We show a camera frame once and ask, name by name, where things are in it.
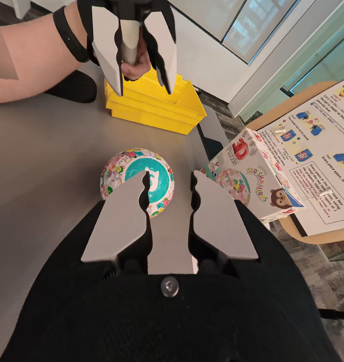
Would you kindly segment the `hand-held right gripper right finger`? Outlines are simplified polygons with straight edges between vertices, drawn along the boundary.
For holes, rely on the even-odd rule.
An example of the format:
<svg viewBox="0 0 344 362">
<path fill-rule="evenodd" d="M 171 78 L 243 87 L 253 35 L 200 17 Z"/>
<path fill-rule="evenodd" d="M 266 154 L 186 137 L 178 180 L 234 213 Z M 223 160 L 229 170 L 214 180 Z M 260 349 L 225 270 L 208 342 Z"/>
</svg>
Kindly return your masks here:
<svg viewBox="0 0 344 362">
<path fill-rule="evenodd" d="M 229 193 L 198 170 L 191 173 L 190 188 L 188 249 L 194 273 L 220 272 L 234 260 L 257 261 L 257 251 Z"/>
</svg>

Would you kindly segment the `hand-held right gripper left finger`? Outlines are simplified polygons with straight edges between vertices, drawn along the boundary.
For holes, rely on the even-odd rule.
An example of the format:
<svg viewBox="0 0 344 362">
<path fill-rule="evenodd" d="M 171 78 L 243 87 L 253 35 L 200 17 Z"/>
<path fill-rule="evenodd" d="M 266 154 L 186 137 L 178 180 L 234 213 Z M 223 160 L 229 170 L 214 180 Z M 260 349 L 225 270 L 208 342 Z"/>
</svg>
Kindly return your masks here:
<svg viewBox="0 0 344 362">
<path fill-rule="evenodd" d="M 149 171 L 142 170 L 106 198 L 81 262 L 109 261 L 122 273 L 128 268 L 148 273 L 153 246 L 149 188 Z"/>
</svg>

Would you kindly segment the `colourful puzzle ball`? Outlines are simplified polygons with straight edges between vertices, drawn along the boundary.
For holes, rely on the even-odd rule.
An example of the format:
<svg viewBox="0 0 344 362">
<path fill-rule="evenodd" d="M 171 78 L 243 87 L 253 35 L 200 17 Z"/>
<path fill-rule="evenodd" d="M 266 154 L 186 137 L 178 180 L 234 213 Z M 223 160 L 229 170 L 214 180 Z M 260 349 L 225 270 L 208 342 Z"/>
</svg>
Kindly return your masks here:
<svg viewBox="0 0 344 362">
<path fill-rule="evenodd" d="M 131 148 L 111 158 L 100 177 L 101 197 L 106 200 L 118 186 L 141 171 L 150 175 L 147 212 L 150 218 L 154 218 L 166 209 L 174 195 L 173 171 L 156 152 Z"/>
</svg>

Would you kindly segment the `window with roller blind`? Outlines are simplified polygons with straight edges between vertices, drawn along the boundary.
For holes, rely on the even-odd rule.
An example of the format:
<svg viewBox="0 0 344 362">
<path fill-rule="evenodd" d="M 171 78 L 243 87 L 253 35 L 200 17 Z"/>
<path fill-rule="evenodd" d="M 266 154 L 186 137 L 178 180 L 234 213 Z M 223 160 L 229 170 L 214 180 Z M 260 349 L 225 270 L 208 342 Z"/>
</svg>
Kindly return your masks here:
<svg viewBox="0 0 344 362">
<path fill-rule="evenodd" d="M 249 65 L 300 2 L 171 0 L 172 7 Z"/>
</svg>

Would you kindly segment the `yellow plastic bin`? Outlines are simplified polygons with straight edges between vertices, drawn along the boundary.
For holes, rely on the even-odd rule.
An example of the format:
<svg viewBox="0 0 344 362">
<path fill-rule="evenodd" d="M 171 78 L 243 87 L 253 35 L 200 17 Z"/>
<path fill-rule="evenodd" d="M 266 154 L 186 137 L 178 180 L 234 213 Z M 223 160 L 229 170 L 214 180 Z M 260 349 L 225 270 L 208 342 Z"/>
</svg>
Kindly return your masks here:
<svg viewBox="0 0 344 362">
<path fill-rule="evenodd" d="M 104 86 L 106 108 L 115 118 L 187 135 L 207 115 L 192 83 L 181 75 L 171 95 L 160 86 L 153 68 L 136 81 L 123 81 L 123 97 L 106 79 Z"/>
</svg>

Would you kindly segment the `white printed puzzle box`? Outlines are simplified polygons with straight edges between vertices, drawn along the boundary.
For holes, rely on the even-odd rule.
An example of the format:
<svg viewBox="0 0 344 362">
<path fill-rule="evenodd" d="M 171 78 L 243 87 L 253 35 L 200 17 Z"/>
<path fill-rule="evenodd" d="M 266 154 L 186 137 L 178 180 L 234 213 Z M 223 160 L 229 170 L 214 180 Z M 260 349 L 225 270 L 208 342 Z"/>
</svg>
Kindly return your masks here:
<svg viewBox="0 0 344 362">
<path fill-rule="evenodd" d="M 305 209 L 262 137 L 249 128 L 244 128 L 200 171 L 263 223 Z"/>
</svg>

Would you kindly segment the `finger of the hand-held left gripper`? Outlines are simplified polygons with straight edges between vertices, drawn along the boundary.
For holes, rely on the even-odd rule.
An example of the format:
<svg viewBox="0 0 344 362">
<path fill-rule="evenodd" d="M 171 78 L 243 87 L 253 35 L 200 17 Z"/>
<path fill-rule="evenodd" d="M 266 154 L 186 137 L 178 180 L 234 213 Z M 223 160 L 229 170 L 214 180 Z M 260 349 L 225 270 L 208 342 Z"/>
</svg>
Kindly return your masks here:
<svg viewBox="0 0 344 362">
<path fill-rule="evenodd" d="M 117 60 L 118 46 L 115 43 L 115 34 L 120 28 L 119 19 L 105 7 L 92 6 L 92 22 L 92 47 L 97 61 L 111 88 L 122 97 L 121 61 Z"/>
<path fill-rule="evenodd" d="M 169 4 L 150 4 L 143 22 L 143 39 L 158 81 L 171 95 L 177 78 L 177 47 L 175 20 Z"/>
</svg>

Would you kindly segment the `person's left hand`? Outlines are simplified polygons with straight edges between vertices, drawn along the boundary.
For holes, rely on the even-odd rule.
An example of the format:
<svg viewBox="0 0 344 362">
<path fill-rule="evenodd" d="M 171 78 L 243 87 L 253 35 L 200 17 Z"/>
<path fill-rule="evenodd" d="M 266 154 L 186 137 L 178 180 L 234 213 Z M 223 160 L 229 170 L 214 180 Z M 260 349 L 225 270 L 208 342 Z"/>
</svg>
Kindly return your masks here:
<svg viewBox="0 0 344 362">
<path fill-rule="evenodd" d="M 137 59 L 135 64 L 132 66 L 126 62 L 121 65 L 121 71 L 125 79 L 131 81 L 138 80 L 144 74 L 151 70 L 151 61 L 149 58 L 147 45 L 143 38 L 140 38 L 138 42 Z"/>
</svg>

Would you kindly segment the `black wristband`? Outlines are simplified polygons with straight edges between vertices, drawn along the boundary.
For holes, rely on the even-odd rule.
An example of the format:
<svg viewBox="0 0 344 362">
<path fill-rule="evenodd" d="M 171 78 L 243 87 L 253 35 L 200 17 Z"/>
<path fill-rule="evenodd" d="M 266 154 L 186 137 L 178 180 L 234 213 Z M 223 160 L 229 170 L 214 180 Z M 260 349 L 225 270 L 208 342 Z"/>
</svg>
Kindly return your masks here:
<svg viewBox="0 0 344 362">
<path fill-rule="evenodd" d="M 90 61 L 88 52 L 71 30 L 65 16 L 65 7 L 66 6 L 62 6 L 53 13 L 54 25 L 71 55 L 79 63 L 86 63 Z"/>
</svg>

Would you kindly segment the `instruction sheet on wooden board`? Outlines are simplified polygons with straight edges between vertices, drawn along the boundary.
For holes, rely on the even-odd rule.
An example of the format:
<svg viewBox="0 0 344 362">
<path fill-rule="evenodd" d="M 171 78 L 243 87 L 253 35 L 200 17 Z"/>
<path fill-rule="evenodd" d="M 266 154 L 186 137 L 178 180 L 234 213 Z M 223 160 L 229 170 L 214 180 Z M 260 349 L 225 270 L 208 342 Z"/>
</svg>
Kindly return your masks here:
<svg viewBox="0 0 344 362">
<path fill-rule="evenodd" d="M 263 127 L 269 125 L 270 123 L 277 120 L 281 116 L 284 116 L 285 114 L 292 111 L 296 107 L 300 106 L 304 102 L 310 100 L 311 98 L 327 90 L 328 88 L 331 88 L 337 83 L 338 83 L 337 81 L 325 81 L 311 85 L 302 92 L 285 100 L 283 103 L 279 104 L 278 106 L 270 110 L 268 113 L 260 116 L 259 118 L 247 124 L 247 128 L 252 129 L 254 131 L 258 131 L 259 129 L 262 129 Z M 312 236 L 302 236 L 300 233 L 300 229 L 296 226 L 295 221 L 294 219 L 292 219 L 291 216 L 279 219 L 278 221 L 280 222 L 283 229 L 292 238 L 300 242 L 312 245 L 321 245 L 321 244 L 344 241 L 344 229 L 319 233 Z"/>
</svg>

